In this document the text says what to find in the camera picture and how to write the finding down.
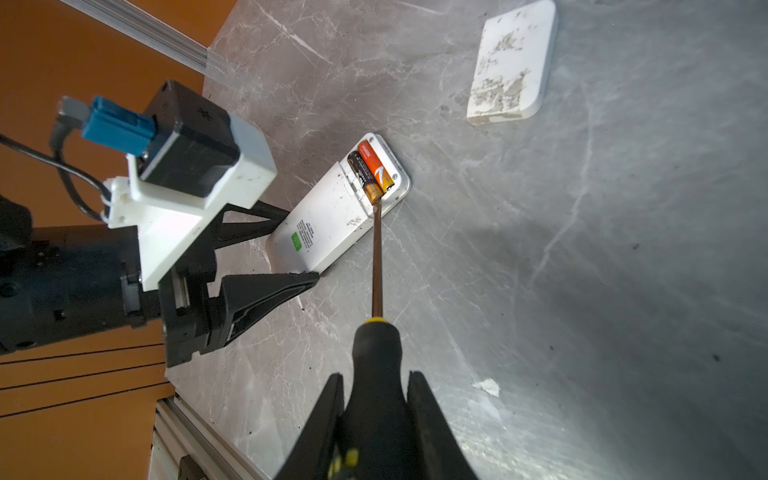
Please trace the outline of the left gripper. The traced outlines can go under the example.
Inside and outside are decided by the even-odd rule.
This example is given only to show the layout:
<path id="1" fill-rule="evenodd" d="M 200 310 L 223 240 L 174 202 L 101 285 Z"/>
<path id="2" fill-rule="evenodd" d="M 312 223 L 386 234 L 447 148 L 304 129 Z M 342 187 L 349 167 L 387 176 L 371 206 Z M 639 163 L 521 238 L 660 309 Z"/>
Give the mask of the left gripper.
<path id="1" fill-rule="evenodd" d="M 225 222 L 234 212 L 257 221 Z M 219 295 L 209 301 L 208 284 L 215 279 L 215 249 L 271 235 L 289 211 L 257 201 L 245 208 L 227 204 L 166 273 L 155 290 L 145 290 L 141 280 L 138 234 L 135 227 L 123 232 L 121 260 L 122 310 L 132 327 L 161 321 L 165 362 L 169 368 L 222 349 L 283 303 L 312 289 L 317 272 L 229 275 L 221 280 Z"/>

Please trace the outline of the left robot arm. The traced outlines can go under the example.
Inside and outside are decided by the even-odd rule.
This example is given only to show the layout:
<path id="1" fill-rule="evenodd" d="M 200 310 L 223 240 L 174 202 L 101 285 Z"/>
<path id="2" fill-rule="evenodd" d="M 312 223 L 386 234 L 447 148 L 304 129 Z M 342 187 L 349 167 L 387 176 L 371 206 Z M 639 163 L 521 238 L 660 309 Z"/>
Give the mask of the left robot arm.
<path id="1" fill-rule="evenodd" d="M 217 216 L 151 289 L 141 281 L 136 228 L 36 228 L 26 207 L 2 199 L 2 354 L 154 319 L 162 321 L 169 367 L 226 347 L 320 278 L 316 272 L 228 275 L 210 296 L 217 250 L 265 236 L 287 216 L 264 202 L 247 212 L 256 222 Z"/>

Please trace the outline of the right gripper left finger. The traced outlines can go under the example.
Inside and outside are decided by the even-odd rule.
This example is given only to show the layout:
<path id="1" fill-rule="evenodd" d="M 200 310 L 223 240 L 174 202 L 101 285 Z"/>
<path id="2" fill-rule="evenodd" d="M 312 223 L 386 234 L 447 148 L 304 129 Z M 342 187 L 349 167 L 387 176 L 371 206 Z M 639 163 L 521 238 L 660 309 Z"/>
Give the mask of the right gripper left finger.
<path id="1" fill-rule="evenodd" d="M 327 479 L 344 409 L 343 377 L 329 376 L 315 406 L 275 479 Z"/>

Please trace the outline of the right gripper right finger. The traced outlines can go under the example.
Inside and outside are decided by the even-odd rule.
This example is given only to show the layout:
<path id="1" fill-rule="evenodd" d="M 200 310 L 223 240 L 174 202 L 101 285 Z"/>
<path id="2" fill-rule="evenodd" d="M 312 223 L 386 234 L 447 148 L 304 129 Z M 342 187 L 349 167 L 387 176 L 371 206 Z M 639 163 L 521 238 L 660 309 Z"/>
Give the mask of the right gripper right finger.
<path id="1" fill-rule="evenodd" d="M 421 479 L 477 480 L 420 371 L 409 373 L 407 406 L 415 429 Z"/>

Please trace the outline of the black yellow screwdriver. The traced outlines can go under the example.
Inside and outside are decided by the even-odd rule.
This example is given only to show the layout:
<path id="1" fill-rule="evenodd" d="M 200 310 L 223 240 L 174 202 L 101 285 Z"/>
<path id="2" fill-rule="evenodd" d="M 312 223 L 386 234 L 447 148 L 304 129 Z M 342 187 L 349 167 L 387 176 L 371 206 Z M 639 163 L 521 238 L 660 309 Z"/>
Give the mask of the black yellow screwdriver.
<path id="1" fill-rule="evenodd" d="M 352 390 L 331 479 L 414 479 L 419 470 L 402 387 L 401 336 L 384 318 L 382 205 L 373 211 L 372 313 L 354 335 Z"/>

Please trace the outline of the red orange AAA battery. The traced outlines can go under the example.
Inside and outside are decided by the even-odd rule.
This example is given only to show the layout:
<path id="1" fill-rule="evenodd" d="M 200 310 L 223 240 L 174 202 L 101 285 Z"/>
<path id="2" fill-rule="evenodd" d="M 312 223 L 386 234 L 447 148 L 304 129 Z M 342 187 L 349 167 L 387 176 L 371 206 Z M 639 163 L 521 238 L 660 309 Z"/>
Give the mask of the red orange AAA battery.
<path id="1" fill-rule="evenodd" d="M 380 160 L 379 156 L 376 154 L 370 142 L 368 140 L 361 141 L 357 147 L 357 151 L 370 172 L 373 174 L 382 191 L 387 192 L 393 188 L 395 182 Z"/>

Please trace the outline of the white battery cover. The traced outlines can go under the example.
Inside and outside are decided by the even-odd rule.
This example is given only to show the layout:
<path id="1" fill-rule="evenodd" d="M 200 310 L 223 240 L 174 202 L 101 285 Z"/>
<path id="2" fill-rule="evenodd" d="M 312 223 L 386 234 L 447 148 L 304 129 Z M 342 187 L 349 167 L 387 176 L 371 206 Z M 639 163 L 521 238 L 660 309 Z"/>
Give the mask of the white battery cover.
<path id="1" fill-rule="evenodd" d="M 485 22 L 467 106 L 469 123 L 523 120 L 540 110 L 557 30 L 557 5 L 550 0 Z"/>

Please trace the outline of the white TCL remote control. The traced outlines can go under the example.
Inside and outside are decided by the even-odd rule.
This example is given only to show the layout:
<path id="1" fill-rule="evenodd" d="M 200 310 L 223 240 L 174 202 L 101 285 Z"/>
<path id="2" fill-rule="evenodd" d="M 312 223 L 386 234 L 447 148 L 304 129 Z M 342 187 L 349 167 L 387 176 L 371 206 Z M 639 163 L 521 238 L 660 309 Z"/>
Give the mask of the white TCL remote control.
<path id="1" fill-rule="evenodd" d="M 271 271 L 322 273 L 373 224 L 373 206 L 342 157 L 268 236 Z"/>

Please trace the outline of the black gold AAA battery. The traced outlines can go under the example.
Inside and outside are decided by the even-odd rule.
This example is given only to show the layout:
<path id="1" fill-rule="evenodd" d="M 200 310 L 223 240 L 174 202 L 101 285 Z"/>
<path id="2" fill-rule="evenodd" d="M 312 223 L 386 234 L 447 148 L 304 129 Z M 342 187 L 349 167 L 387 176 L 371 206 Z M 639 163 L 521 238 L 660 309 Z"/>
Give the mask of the black gold AAA battery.
<path id="1" fill-rule="evenodd" d="M 347 156 L 347 161 L 353 173 L 359 180 L 363 191 L 372 205 L 380 202 L 384 195 L 374 175 L 369 170 L 362 156 L 357 151 L 352 151 Z"/>

